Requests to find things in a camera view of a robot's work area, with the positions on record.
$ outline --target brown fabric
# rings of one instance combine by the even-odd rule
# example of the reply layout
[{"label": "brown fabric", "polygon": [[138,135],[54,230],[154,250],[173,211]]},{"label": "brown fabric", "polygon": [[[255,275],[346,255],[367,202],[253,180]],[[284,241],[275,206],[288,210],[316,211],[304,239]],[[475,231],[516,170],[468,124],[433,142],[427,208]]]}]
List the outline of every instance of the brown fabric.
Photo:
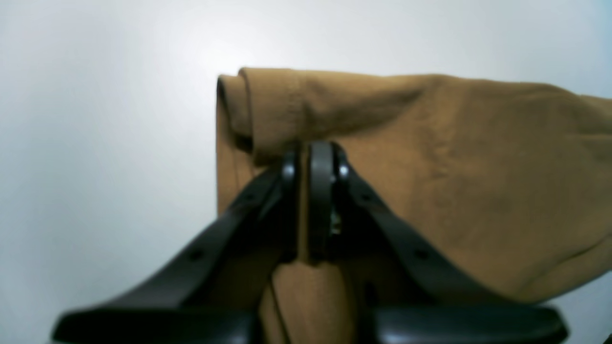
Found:
[{"label": "brown fabric", "polygon": [[[220,211],[292,142],[335,140],[398,216],[497,293],[541,301],[612,268],[611,99],[443,75],[242,69],[220,77],[217,122]],[[294,265],[273,278],[292,342],[347,342],[308,316],[348,307],[341,292],[314,291],[344,288],[333,267]]]}]

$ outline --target white background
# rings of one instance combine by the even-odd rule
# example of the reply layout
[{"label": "white background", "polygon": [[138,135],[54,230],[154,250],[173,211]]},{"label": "white background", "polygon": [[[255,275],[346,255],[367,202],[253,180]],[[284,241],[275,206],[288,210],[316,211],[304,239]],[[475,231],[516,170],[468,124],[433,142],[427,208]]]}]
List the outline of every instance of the white background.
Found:
[{"label": "white background", "polygon": [[[156,270],[215,219],[239,67],[542,81],[612,97],[612,3],[0,0],[0,343]],[[612,274],[555,301],[612,332]]]}]

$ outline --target screw hole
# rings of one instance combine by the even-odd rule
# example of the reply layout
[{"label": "screw hole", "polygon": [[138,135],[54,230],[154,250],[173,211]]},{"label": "screw hole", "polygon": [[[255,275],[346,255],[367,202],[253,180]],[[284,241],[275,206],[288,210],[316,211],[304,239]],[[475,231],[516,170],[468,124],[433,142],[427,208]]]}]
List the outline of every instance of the screw hole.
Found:
[{"label": "screw hole", "polygon": [[427,258],[429,258],[429,253],[424,250],[415,250],[414,255],[421,260],[426,260]]},{"label": "screw hole", "polygon": [[193,251],[189,255],[189,260],[190,261],[198,261],[198,260],[202,259],[203,256],[204,256],[204,252],[202,252],[201,250]]}]

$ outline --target white wall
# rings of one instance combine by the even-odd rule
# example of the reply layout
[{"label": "white wall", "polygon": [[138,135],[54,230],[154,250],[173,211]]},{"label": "white wall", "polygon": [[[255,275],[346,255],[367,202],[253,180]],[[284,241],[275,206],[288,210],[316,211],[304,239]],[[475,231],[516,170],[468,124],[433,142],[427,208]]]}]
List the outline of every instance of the white wall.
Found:
[{"label": "white wall", "polygon": [[[0,1],[0,343],[156,270],[215,218],[215,79],[450,73],[612,97],[601,1]],[[612,332],[612,275],[558,304]]]}]

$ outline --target tan cloth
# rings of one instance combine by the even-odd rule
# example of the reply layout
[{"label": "tan cloth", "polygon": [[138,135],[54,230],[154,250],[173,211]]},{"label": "tan cloth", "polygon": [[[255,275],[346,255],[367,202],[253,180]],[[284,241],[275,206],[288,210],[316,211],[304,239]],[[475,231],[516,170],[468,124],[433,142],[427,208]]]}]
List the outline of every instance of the tan cloth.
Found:
[{"label": "tan cloth", "polygon": [[[218,207],[292,142],[335,140],[402,219],[489,289],[548,299],[612,268],[612,100],[535,83],[288,69],[221,76]],[[271,342],[348,342],[336,267],[280,266]]]}]

